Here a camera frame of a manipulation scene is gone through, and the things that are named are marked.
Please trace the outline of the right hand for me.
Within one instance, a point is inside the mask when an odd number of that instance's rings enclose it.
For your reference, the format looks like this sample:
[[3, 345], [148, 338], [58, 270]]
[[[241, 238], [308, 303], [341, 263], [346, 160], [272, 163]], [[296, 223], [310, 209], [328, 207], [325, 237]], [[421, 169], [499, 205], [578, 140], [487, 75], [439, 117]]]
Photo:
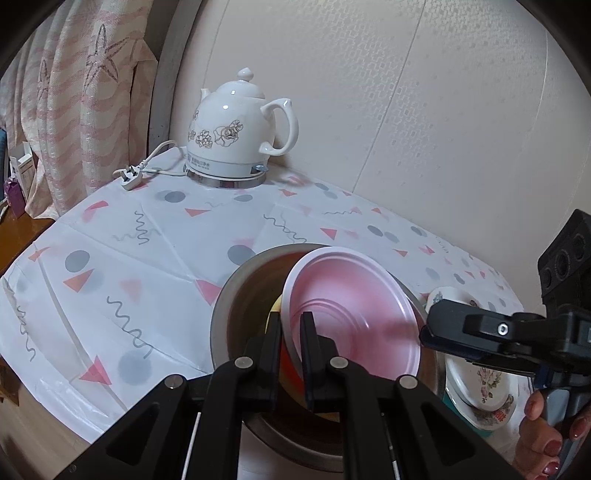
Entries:
[[535, 391], [525, 405], [512, 466], [525, 479], [549, 479], [556, 474], [564, 439], [542, 418], [545, 398]]

